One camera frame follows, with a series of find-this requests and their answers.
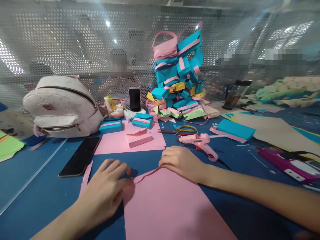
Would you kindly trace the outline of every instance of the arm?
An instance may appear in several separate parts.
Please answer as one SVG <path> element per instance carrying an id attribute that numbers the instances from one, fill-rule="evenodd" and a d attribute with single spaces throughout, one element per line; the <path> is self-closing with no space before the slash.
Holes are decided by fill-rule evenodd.
<path id="1" fill-rule="evenodd" d="M 119 180 L 125 171 L 131 174 L 126 163 L 106 159 L 78 200 L 32 239 L 77 239 L 112 217 L 122 201 L 122 189 L 132 183 Z"/>
<path id="2" fill-rule="evenodd" d="M 320 194 L 205 164 L 178 146 L 163 151 L 159 166 L 193 182 L 253 200 L 320 234 Z"/>

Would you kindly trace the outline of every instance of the scissors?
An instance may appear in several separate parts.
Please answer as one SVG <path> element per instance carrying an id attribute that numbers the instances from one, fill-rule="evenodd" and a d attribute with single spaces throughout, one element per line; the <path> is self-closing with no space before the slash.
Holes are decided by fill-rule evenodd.
<path id="1" fill-rule="evenodd" d="M 192 133 L 196 133 L 198 131 L 198 129 L 196 129 L 193 126 L 189 126 L 189 125 L 183 125 L 181 127 L 178 127 L 175 130 L 168 130 L 168 129 L 158 129 L 160 130 L 161 133 L 179 133 L 179 132 L 192 132 Z"/>

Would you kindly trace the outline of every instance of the perforated metal wall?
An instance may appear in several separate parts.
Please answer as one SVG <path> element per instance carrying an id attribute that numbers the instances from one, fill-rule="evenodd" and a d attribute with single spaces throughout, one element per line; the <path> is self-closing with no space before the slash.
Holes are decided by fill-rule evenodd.
<path id="1" fill-rule="evenodd" d="M 250 55 L 268 18 L 269 14 L 205 8 L 41 1 L 2 4 L 0 102 L 21 108 L 23 96 L 41 77 L 56 74 L 80 75 L 99 103 L 104 96 L 128 100 L 128 89 L 139 87 L 143 104 L 156 83 L 155 34 L 179 33 L 200 20 L 204 52 L 200 70 L 206 80 L 206 98 L 223 100 L 226 84 L 238 75 L 221 75 L 221 56 L 236 49 Z M 188 29 L 182 38 L 193 31 Z M 116 72 L 119 62 L 121 72 Z"/>

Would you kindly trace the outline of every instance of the black smartphone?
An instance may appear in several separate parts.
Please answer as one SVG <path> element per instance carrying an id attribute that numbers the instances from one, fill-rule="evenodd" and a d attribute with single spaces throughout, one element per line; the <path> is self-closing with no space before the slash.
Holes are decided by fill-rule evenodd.
<path id="1" fill-rule="evenodd" d="M 85 138 L 58 177 L 82 176 L 90 163 L 101 138 Z"/>
<path id="2" fill-rule="evenodd" d="M 130 88 L 129 89 L 129 101 L 130 101 L 130 111 L 140 112 L 140 89 Z"/>

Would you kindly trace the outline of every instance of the pink glue gun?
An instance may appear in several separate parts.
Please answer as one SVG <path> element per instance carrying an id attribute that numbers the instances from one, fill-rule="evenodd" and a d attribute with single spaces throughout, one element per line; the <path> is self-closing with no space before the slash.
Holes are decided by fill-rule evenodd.
<path id="1" fill-rule="evenodd" d="M 179 142 L 182 143 L 191 143 L 196 145 L 196 149 L 197 150 L 203 150 L 206 152 L 206 154 L 209 157 L 209 160 L 212 162 L 215 162 L 218 160 L 218 155 L 216 154 L 215 151 L 212 150 L 211 147 L 209 147 L 209 145 L 207 144 L 208 142 L 210 142 L 210 138 L 216 138 L 216 137 L 226 137 L 228 136 L 227 134 L 223 134 L 223 135 L 211 135 L 209 136 L 206 133 L 201 133 L 200 135 L 198 134 L 192 134 L 192 135 L 186 135 L 186 136 L 182 136 L 179 138 Z"/>

